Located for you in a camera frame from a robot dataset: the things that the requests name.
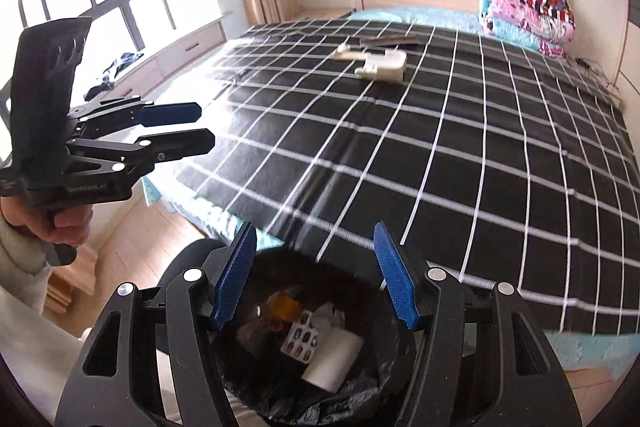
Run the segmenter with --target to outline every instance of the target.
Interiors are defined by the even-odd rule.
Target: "white plastic object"
[[[336,393],[356,361],[362,344],[364,339],[355,333],[332,327],[327,338],[322,340],[314,353],[302,380],[329,393]]]
[[[369,52],[352,52],[350,46],[343,43],[334,50],[330,58],[333,60],[364,60],[355,74],[366,80],[382,80],[383,82],[402,82],[406,67],[406,53],[402,50],[385,50],[385,54]]]

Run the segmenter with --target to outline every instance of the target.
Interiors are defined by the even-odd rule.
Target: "black plastic bag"
[[[280,352],[281,340],[257,358],[236,339],[238,329],[257,307],[283,288],[299,285],[306,309],[332,302],[346,316],[346,329],[364,345],[337,393],[302,380],[306,365]],[[247,407],[285,425],[356,423],[373,415],[408,383],[415,358],[411,331],[399,321],[388,292],[372,288],[348,273],[284,249],[259,253],[234,319],[212,344],[225,387]]]

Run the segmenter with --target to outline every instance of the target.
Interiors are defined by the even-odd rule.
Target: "drawer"
[[[158,54],[156,61],[162,74],[169,76],[224,41],[222,26],[214,23],[174,42]]]
[[[164,74],[155,59],[150,59],[135,70],[126,74],[109,93],[108,98],[118,98],[139,94],[145,96],[149,91],[162,83]]]

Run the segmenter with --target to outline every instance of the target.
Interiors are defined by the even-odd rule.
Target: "person's left hand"
[[[50,222],[46,211],[33,210],[24,196],[0,198],[2,215],[9,225],[23,235],[33,234],[48,243],[82,245],[89,237],[92,206],[84,204],[60,210]]]

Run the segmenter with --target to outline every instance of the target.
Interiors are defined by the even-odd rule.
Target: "checkered cloth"
[[[401,46],[402,85],[328,58],[404,34],[428,44]],[[543,328],[638,331],[638,166],[578,71],[485,37],[332,20],[252,28],[196,84],[217,142],[178,181],[295,250],[380,285],[382,220],[425,269],[512,283]]]

